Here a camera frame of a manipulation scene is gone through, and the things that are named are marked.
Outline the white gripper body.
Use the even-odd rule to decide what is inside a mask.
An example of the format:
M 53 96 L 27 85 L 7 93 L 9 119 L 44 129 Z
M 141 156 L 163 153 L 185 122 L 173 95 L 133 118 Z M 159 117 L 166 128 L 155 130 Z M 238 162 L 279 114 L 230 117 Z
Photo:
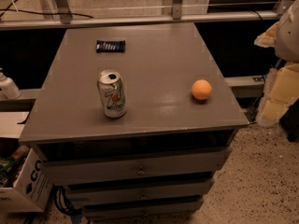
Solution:
M 286 62 L 280 69 L 271 68 L 265 79 L 256 122 L 263 127 L 277 124 L 298 99 L 299 64 Z

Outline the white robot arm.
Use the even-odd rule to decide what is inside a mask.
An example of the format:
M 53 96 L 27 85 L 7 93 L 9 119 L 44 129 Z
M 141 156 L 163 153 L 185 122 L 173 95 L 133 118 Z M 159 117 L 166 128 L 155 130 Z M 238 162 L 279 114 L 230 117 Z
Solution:
M 299 99 L 299 0 L 292 3 L 278 22 L 259 35 L 254 44 L 274 48 L 276 56 L 286 62 L 282 68 L 269 70 L 258 106 L 256 122 L 270 127 Z

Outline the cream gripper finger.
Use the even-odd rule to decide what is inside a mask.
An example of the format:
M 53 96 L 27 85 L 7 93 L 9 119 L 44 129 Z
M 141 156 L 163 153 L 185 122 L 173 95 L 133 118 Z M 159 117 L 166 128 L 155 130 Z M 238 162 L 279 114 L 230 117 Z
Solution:
M 278 23 L 274 23 L 264 33 L 258 35 L 254 40 L 256 46 L 262 48 L 273 48 L 276 45 L 276 34 L 278 29 Z

